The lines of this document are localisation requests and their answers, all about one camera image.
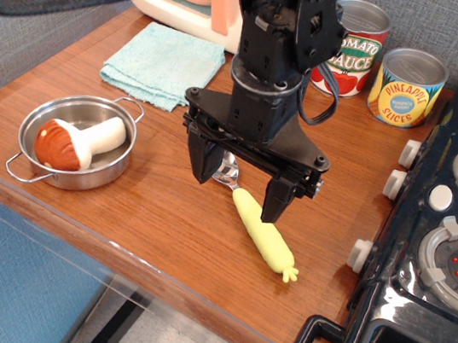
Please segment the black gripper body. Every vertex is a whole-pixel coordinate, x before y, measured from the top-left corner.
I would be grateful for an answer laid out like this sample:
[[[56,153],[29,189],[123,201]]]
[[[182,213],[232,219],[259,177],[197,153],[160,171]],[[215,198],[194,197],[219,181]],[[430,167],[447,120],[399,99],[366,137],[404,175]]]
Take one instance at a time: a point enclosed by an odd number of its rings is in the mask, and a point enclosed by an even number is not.
[[[189,88],[185,125],[193,126],[272,177],[288,179],[295,197],[313,198],[330,167],[327,156],[299,123],[298,94],[244,88],[238,82],[230,95]]]

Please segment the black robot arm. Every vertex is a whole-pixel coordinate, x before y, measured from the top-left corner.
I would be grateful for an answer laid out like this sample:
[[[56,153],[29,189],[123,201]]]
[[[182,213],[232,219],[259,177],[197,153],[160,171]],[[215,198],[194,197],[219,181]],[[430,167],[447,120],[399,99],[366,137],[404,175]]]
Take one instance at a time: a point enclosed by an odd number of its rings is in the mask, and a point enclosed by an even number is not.
[[[233,90],[191,88],[184,120],[192,172],[206,182],[226,151],[270,175],[261,218],[274,223],[294,199],[314,197],[327,156],[304,133],[337,110],[308,116],[304,97],[313,69],[328,76],[328,60],[347,35],[337,0],[239,0],[241,39],[231,62]]]

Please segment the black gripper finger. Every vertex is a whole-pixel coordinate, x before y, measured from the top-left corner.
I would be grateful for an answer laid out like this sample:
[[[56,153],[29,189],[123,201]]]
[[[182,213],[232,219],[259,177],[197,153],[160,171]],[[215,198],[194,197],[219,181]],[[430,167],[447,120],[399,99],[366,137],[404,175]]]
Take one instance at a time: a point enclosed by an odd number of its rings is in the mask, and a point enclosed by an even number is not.
[[[188,153],[193,176],[205,183],[222,164],[224,149],[193,126],[188,128]]]
[[[291,204],[296,193],[295,188],[288,179],[274,177],[269,181],[261,214],[264,223],[273,224],[279,220]]]

